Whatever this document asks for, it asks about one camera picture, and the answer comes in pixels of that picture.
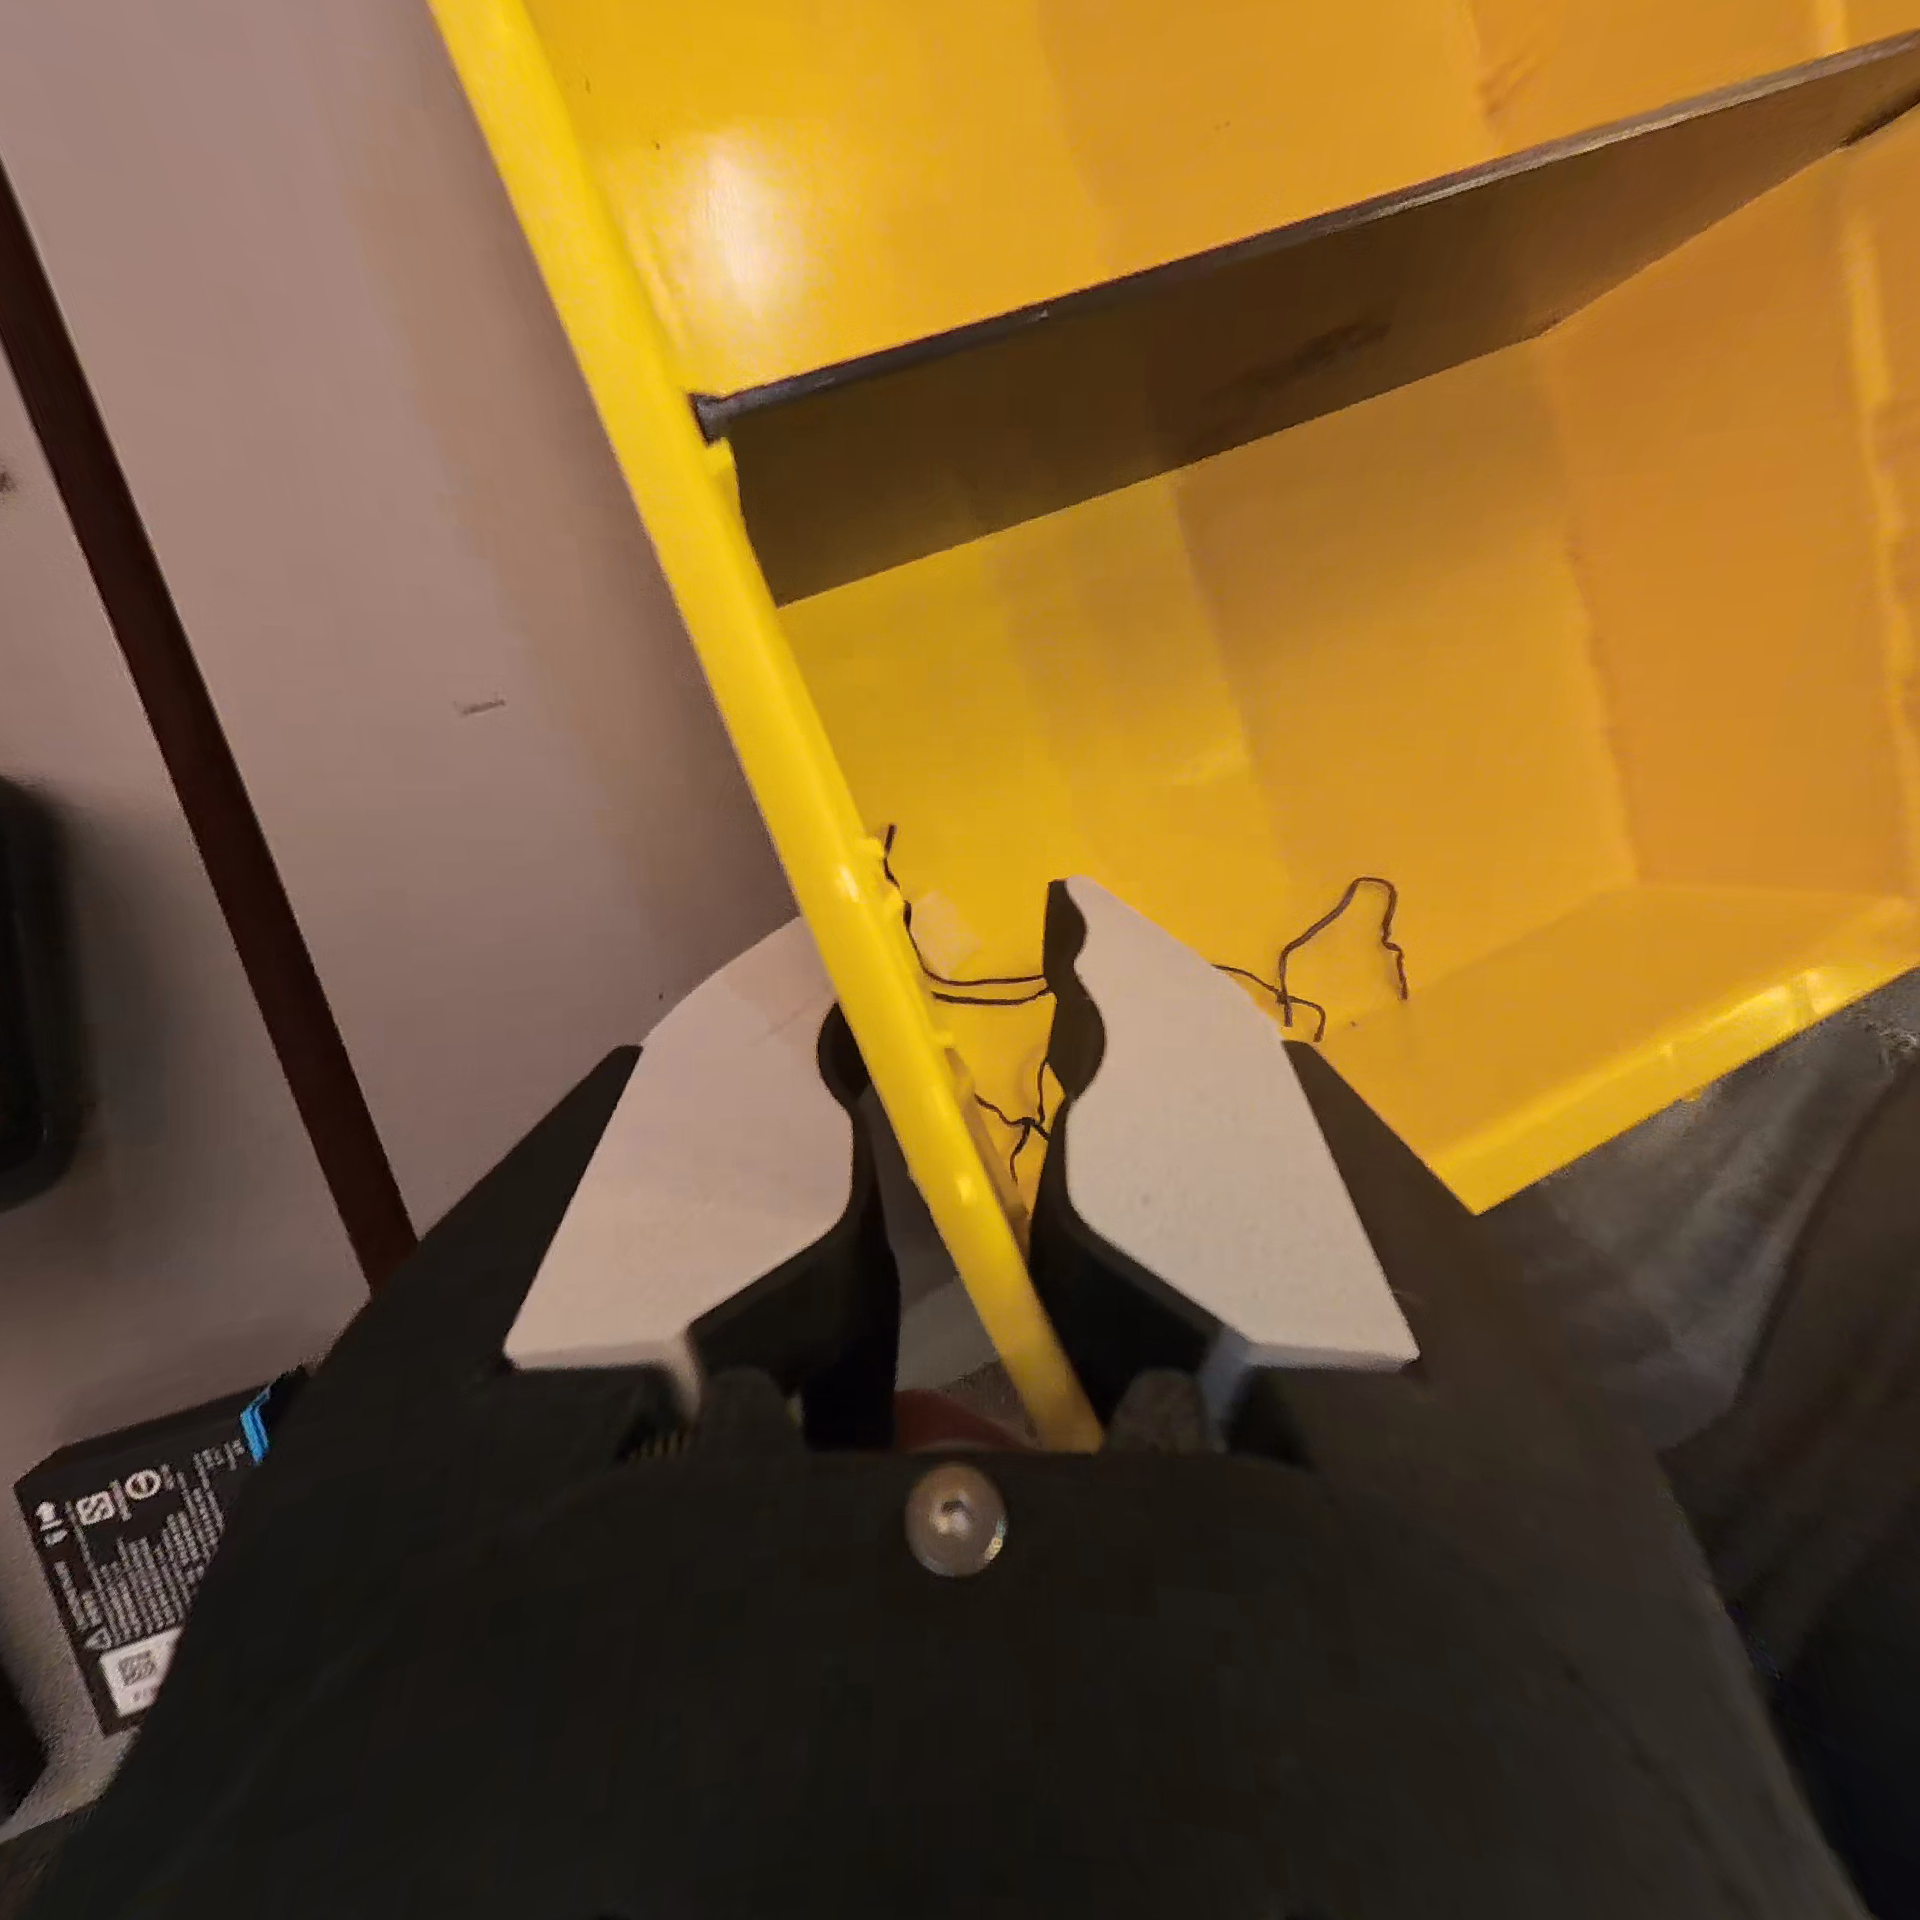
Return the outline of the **loose black threads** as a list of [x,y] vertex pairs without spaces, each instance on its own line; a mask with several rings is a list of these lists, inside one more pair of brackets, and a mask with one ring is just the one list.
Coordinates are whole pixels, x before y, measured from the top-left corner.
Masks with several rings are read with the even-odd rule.
[[[995,1014],[1016,1014],[1033,1004],[1052,1001],[1054,990],[1049,978],[1043,970],[1028,970],[1017,974],[954,974],[948,970],[937,967],[929,959],[929,948],[921,943],[916,931],[916,911],[918,902],[905,891],[905,883],[896,873],[893,850],[899,840],[899,823],[886,823],[880,830],[880,876],[886,887],[896,894],[900,908],[900,932],[905,937],[907,948],[918,967],[921,982],[929,988],[929,998],[941,1006],[958,1006],[958,1009],[973,1009],[973,1011],[995,1011]],[[1294,1039],[1294,1030],[1298,1024],[1298,1016],[1307,1014],[1313,1017],[1313,1031],[1306,1035],[1309,1044],[1318,1047],[1328,1039],[1331,1030],[1331,1009],[1323,1001],[1306,998],[1296,993],[1291,983],[1291,962],[1298,953],[1307,951],[1316,944],[1323,935],[1328,935],[1338,924],[1342,924],[1358,898],[1362,894],[1379,896],[1379,927],[1376,927],[1376,946],[1385,955],[1389,982],[1397,1000],[1401,1004],[1411,1001],[1411,978],[1408,978],[1408,953],[1398,940],[1398,912],[1401,912],[1401,891],[1397,883],[1384,876],[1356,876],[1346,883],[1338,902],[1323,912],[1318,920],[1300,929],[1291,940],[1288,940],[1278,953],[1270,974],[1264,976],[1249,967],[1236,967],[1230,962],[1212,962],[1212,970],[1220,976],[1236,982],[1244,990],[1251,990],[1258,1000],[1269,1001],[1270,1011],[1278,1016],[1283,1034]],[[1049,1103],[1049,1080],[1052,1071],[1044,1060],[1037,1060],[1035,1068],[1035,1095],[1028,1112],[1010,1112],[992,1098],[973,1094],[973,1104],[981,1114],[995,1121],[1009,1134],[1005,1146],[1005,1170],[1016,1191],[1016,1199],[1024,1199],[1024,1176],[1021,1176],[1021,1158],[1028,1146],[1043,1144],[1049,1146],[1054,1132],[1054,1118],[1060,1110],[1060,1103]]]

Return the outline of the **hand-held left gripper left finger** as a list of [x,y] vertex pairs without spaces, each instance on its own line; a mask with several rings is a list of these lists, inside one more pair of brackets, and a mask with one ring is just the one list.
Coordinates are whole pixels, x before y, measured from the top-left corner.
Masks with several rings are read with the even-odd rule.
[[802,920],[712,974],[643,1044],[506,1362],[656,1369],[691,1419],[756,1371],[817,1449],[890,1447],[900,1281],[869,1088]]

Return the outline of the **person's legs blue jeans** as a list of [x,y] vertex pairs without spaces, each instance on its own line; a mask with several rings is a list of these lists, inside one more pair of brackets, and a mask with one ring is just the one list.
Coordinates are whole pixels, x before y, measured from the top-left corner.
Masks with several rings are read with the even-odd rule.
[[1705,1537],[1916,1377],[1916,974],[1481,1218]]

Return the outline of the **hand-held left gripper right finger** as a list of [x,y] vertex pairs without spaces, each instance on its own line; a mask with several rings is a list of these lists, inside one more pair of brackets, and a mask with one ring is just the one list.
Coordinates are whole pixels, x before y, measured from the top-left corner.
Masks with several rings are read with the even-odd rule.
[[1048,889],[1057,1087],[1028,1274],[1100,1423],[1186,1377],[1233,1424],[1267,1371],[1398,1374],[1420,1345],[1316,1118],[1307,1047],[1090,878]]

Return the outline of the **black bin divider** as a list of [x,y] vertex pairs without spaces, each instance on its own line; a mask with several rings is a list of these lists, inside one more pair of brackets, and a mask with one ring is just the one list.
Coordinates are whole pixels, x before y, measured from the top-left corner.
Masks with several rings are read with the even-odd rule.
[[1875,39],[688,404],[784,608],[1530,343],[1916,97]]

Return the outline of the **yellow plastic bin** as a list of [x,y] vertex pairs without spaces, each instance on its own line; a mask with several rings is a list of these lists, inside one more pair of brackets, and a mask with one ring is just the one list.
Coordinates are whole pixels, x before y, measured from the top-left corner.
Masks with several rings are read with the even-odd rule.
[[[1097,1418],[1009,1134],[1090,878],[1481,1211],[1916,966],[1916,107],[1530,343],[778,607],[694,394],[1916,33],[1916,6],[432,6],[905,1166]],[[1281,1019],[1269,1001],[1256,1006]]]

